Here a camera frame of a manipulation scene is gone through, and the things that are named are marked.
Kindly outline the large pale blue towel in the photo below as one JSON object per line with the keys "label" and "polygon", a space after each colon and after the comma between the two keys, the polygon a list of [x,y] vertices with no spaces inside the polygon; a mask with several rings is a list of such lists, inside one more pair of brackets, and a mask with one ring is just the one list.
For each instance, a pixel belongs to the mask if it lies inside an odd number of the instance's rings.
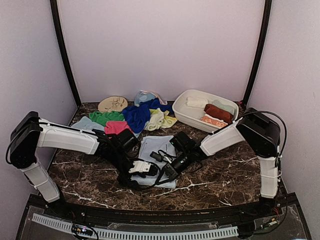
{"label": "large pale blue towel", "polygon": [[[171,156],[176,156],[175,147],[170,143],[170,140],[173,138],[173,135],[166,136],[145,136],[141,141],[141,147],[139,150],[138,157],[147,162],[153,162],[159,166],[160,169],[166,164],[165,162],[158,162],[150,155],[152,152],[158,152],[162,150]],[[155,176],[140,177],[138,175],[133,175],[131,180],[137,181],[139,185],[151,186],[155,183],[159,172]]]}

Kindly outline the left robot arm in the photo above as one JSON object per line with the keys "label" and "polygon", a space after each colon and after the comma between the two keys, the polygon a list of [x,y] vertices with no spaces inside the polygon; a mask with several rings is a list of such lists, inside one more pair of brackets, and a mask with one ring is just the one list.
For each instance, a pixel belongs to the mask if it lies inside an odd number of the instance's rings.
{"label": "left robot arm", "polygon": [[5,160],[20,170],[40,193],[51,210],[67,218],[70,206],[63,201],[58,184],[49,176],[40,158],[42,149],[67,150],[107,160],[119,172],[120,180],[131,185],[131,175],[141,171],[142,162],[129,152],[138,139],[125,129],[107,134],[99,129],[80,129],[43,119],[37,111],[28,112],[11,132]]}

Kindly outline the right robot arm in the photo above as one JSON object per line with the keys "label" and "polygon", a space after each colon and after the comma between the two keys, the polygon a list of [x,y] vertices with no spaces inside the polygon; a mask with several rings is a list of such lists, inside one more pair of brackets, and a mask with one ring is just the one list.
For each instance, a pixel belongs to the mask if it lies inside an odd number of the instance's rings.
{"label": "right robot arm", "polygon": [[248,108],[232,123],[209,133],[196,143],[183,131],[176,134],[170,143],[181,154],[160,170],[167,181],[175,180],[192,163],[200,162],[217,152],[240,142],[247,142],[259,160],[260,196],[255,213],[266,217],[276,207],[278,182],[281,177],[280,126],[268,117],[270,112]]}

